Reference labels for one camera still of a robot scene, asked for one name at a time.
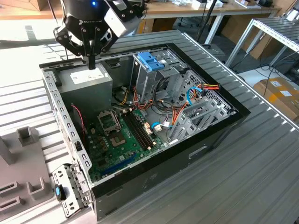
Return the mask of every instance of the blue tab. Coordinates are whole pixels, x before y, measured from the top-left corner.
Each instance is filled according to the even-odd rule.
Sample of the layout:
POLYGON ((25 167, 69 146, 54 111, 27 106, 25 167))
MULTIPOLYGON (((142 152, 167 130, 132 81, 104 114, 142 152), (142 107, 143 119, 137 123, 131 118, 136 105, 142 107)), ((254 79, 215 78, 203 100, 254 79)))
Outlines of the blue tab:
POLYGON ((138 57, 143 62, 143 64, 149 68, 150 71, 164 69, 164 65, 159 63, 157 59, 149 52, 139 53, 138 57))

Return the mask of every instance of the table leg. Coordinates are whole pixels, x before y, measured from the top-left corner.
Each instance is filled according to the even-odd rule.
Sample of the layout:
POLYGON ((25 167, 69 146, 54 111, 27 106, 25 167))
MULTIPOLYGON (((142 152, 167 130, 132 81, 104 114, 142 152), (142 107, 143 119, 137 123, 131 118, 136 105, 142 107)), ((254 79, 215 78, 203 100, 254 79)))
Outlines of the table leg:
MULTIPOLYGON (((273 18, 276 15, 276 13, 277 13, 276 11, 271 12, 268 18, 273 18)), ((251 44, 249 45, 249 47, 247 48, 246 53, 250 52, 256 46, 262 34, 263 31, 260 30, 255 36, 255 38, 253 39, 253 41, 251 42, 251 44)))
POLYGON ((275 58, 271 61, 270 66, 272 66, 278 59, 279 57, 282 55, 282 53, 284 53, 284 51, 287 49, 287 46, 284 46, 280 52, 275 56, 275 58))
POLYGON ((230 67, 231 63, 234 61, 236 55, 238 54, 239 50, 241 49, 242 45, 244 44, 245 40, 247 39, 248 35, 250 34, 250 32, 252 31, 253 28, 253 20, 252 19, 249 23, 249 25, 247 26, 246 30, 244 31, 244 33, 242 34, 239 42, 237 43, 237 45, 235 46, 233 52, 230 54, 228 60, 226 61, 225 65, 227 67, 230 67))
POLYGON ((206 38, 205 44, 210 44, 212 42, 213 37, 215 36, 215 33, 216 33, 222 19, 223 19, 223 15, 216 16, 216 19, 214 21, 214 24, 213 24, 211 30, 210 30, 210 33, 206 38))

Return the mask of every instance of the gray metal table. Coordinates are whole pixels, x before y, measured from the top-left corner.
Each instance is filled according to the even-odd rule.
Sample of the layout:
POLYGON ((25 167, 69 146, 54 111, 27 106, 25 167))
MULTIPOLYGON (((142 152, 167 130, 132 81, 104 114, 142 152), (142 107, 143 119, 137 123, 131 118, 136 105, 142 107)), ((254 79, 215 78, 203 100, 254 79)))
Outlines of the gray metal table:
MULTIPOLYGON (((298 127, 179 31, 122 38, 112 51, 167 42, 177 44, 249 108, 251 114, 217 149, 119 208, 102 223, 292 224, 299 215, 298 127)), ((59 45, 52 47, 58 54, 63 52, 59 45)), ((46 48, 35 48, 40 52, 42 49, 46 48)), ((23 68, 23 74, 29 75, 30 70, 23 68)), ((25 125, 36 127, 51 173, 69 162, 70 156, 51 113, 43 83, 37 79, 0 88, 0 134, 25 125)), ((95 223, 91 209, 66 221, 55 198, 3 223, 7 221, 11 224, 95 223)))
POLYGON ((284 17, 252 19, 245 29, 236 47, 234 48, 233 52, 226 61, 225 65, 227 67, 230 67, 231 63, 240 51, 242 45, 246 41, 253 27, 260 29, 260 31, 257 33, 254 40, 246 50, 247 53, 250 53, 250 51, 256 46, 263 33, 270 35, 271 37, 284 44, 284 47, 272 60, 270 65, 273 65, 287 48, 290 48, 295 52, 299 51, 299 23, 290 22, 284 17))

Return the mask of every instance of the green motherboard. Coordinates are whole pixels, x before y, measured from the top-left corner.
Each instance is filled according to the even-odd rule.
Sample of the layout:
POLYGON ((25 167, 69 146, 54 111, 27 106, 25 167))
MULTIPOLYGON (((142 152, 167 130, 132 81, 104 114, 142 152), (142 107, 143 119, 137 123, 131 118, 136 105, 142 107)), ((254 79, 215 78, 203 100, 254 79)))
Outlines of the green motherboard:
MULTIPOLYGON (((132 114, 139 122, 138 125, 145 130, 143 125, 146 120, 141 112, 134 110, 132 114)), ((98 120, 86 127, 88 154, 93 164, 89 170, 92 182, 98 181, 165 147, 161 140, 155 134, 152 134, 149 136, 149 139, 154 143, 154 146, 151 149, 142 148, 140 142, 135 137, 138 133, 129 128, 131 125, 125 122, 124 118, 123 115, 117 114, 121 128, 118 132, 110 132, 108 136, 104 134, 104 130, 98 120)), ((107 116, 101 121, 104 124, 104 128, 113 125, 113 122, 107 116)))

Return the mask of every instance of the ram slot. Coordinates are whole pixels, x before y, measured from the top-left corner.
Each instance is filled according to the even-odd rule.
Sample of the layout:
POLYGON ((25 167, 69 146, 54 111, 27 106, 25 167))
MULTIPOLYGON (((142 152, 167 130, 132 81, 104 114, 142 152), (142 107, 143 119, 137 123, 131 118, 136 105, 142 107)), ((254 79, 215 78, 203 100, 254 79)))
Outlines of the ram slot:
POLYGON ((125 114, 123 115, 123 120, 128 125, 130 131, 134 135, 134 137, 138 140, 141 147, 144 150, 147 150, 148 147, 153 147, 153 143, 150 140, 150 138, 147 136, 146 132, 143 130, 143 128, 139 125, 138 121, 136 120, 136 117, 133 114, 125 114))

